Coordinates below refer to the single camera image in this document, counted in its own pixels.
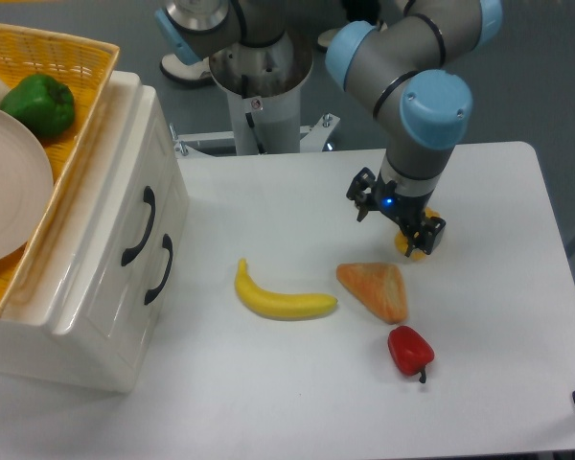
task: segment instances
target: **yellow banana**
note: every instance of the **yellow banana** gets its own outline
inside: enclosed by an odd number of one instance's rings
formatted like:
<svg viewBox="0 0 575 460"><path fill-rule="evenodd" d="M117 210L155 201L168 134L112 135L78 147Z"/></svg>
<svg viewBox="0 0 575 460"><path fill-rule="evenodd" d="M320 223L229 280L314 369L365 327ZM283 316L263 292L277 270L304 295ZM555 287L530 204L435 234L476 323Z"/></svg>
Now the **yellow banana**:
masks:
<svg viewBox="0 0 575 460"><path fill-rule="evenodd" d="M261 316L277 319L305 319L334 310L336 299L329 294L281 294L264 290L247 273L247 260L239 260L234 287L241 301Z"/></svg>

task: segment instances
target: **gray floor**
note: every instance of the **gray floor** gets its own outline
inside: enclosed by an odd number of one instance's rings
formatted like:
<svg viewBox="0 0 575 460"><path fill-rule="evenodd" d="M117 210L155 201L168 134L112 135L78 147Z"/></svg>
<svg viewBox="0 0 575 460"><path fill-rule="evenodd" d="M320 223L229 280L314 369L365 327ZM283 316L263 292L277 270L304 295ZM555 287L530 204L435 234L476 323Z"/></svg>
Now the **gray floor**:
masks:
<svg viewBox="0 0 575 460"><path fill-rule="evenodd" d="M144 84L156 88L167 119L179 133L230 130L225 99L216 87L187 90L158 70L159 59L169 52L152 17L159 4L159 0L2 4L0 22L115 43L122 48L118 69L135 72ZM338 0L288 4L289 23L311 43L318 33L343 24ZM400 18L391 0L382 4L387 22ZM505 0L503 5L500 35L448 66L469 84L475 100L465 142L525 141L534 146L566 238L575 225L575 0ZM385 133L330 81L323 58L315 52L313 73L303 88L303 125L330 111L342 118L335 139L338 148L385 147ZM575 278L575 256L571 268Z"/></svg>

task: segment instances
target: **black drawer handle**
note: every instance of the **black drawer handle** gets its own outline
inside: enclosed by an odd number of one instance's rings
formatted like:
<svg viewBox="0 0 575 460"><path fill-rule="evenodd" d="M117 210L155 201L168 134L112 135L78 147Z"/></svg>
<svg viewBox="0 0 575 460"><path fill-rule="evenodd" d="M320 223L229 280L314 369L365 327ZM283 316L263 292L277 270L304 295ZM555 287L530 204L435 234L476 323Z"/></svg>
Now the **black drawer handle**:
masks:
<svg viewBox="0 0 575 460"><path fill-rule="evenodd" d="M143 201L151 206L151 213L149 214L147 227L145 227L145 233L143 234L141 242L133 247L129 247L124 251L124 254L122 254L122 266L126 266L134 259L136 259L136 256L141 253L145 247L145 244L147 244L147 240L150 238L151 229L153 228L153 221L155 220L155 194L149 185L145 187L145 190L143 191Z"/></svg>
<svg viewBox="0 0 575 460"><path fill-rule="evenodd" d="M173 266L173 241L167 234L164 234L164 238L162 239L162 247L169 251L169 261L166 264L166 270L164 270L164 276L162 277L160 285L153 289L149 289L145 294L145 305L149 305L158 295L160 295L160 292L162 292L162 289L169 279L169 274L171 273L171 267Z"/></svg>

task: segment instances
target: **yellow basket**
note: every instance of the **yellow basket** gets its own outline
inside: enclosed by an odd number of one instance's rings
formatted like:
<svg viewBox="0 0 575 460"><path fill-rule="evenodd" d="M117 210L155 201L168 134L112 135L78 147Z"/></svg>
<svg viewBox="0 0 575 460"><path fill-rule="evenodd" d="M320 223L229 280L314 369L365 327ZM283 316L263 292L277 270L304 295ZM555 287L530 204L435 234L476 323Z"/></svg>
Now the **yellow basket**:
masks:
<svg viewBox="0 0 575 460"><path fill-rule="evenodd" d="M0 24L0 79L15 87L28 75L51 75L70 87L76 111L75 122L66 132L50 142L43 142L55 187L42 220L28 243L0 260L0 315L13 284L26 276L35 253L43 244L58 203L76 169L80 146L118 56L119 47L108 43Z"/></svg>

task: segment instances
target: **toast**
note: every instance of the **toast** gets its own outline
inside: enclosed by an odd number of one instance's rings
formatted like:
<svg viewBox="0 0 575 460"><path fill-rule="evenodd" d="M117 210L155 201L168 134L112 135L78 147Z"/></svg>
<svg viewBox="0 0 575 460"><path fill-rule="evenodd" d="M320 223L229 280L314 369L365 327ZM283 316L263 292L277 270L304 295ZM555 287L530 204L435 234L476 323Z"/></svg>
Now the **toast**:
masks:
<svg viewBox="0 0 575 460"><path fill-rule="evenodd" d="M394 264L340 264L336 279L383 321L396 324L408 317L403 275Z"/></svg>

